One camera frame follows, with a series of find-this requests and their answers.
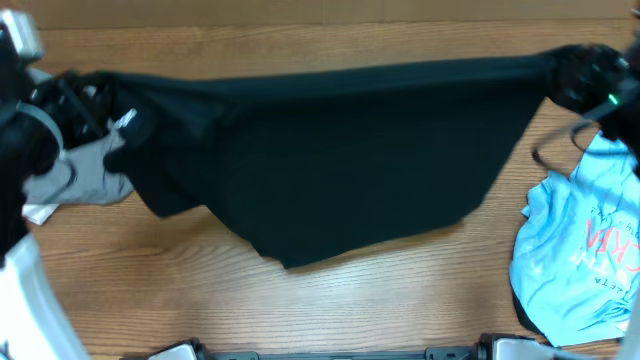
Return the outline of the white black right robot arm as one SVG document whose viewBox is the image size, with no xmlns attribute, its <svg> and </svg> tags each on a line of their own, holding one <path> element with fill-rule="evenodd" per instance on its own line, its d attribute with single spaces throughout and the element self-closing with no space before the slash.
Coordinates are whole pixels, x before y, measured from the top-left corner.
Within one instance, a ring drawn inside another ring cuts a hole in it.
<svg viewBox="0 0 640 360">
<path fill-rule="evenodd" d="M 626 145 L 627 155 L 639 156 L 639 7 L 631 9 L 633 38 L 623 51 L 604 44 L 567 45 L 556 49 L 557 63 L 548 98 L 578 115 L 572 125 L 558 129 L 535 143 L 534 160 L 547 170 L 552 165 L 540 155 L 547 143 L 568 134 L 572 141 L 591 126 L 602 135 Z"/>
</svg>

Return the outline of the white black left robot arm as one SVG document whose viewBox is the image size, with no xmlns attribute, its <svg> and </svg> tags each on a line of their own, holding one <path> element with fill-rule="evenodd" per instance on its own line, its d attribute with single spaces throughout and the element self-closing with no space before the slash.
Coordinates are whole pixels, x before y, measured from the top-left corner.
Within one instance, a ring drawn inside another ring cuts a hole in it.
<svg viewBox="0 0 640 360">
<path fill-rule="evenodd" d="M 36 82 L 44 55 L 33 17 L 1 12 L 1 356 L 86 359 L 89 354 L 55 297 L 35 237 L 22 217 L 24 182 L 68 150 L 105 136 L 111 94 L 75 72 Z"/>
</svg>

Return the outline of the black polo shirt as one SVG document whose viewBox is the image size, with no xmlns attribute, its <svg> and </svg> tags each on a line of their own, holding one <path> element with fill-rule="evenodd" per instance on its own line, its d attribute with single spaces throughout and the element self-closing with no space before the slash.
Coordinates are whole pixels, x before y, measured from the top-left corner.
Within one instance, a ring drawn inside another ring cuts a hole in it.
<svg viewBox="0 0 640 360">
<path fill-rule="evenodd" d="M 287 268 L 453 225 L 544 101 L 547 53 L 186 81 L 96 72 L 105 167 L 170 217 L 198 206 Z"/>
</svg>

